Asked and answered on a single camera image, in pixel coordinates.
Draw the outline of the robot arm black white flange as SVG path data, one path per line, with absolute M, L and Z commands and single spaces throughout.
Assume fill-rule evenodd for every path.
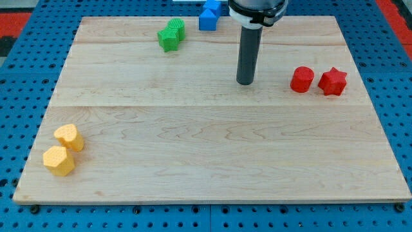
M 289 0 L 228 0 L 229 15 L 243 27 L 271 27 L 285 14 Z

